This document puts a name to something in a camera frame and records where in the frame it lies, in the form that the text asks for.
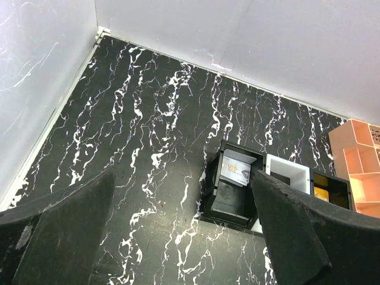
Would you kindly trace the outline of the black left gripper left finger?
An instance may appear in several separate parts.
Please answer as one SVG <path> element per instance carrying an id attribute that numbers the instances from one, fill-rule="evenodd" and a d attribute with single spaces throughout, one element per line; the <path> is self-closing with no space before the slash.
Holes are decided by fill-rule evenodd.
<path id="1" fill-rule="evenodd" d="M 114 191 L 109 167 L 1 212 L 1 284 L 88 284 Z"/>

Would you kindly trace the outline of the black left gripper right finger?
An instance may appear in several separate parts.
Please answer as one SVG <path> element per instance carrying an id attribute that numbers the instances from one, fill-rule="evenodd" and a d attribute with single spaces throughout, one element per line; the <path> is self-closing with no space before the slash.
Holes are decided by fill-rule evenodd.
<path id="1" fill-rule="evenodd" d="M 379 284 L 379 219 L 258 170 L 252 192 L 278 284 Z"/>

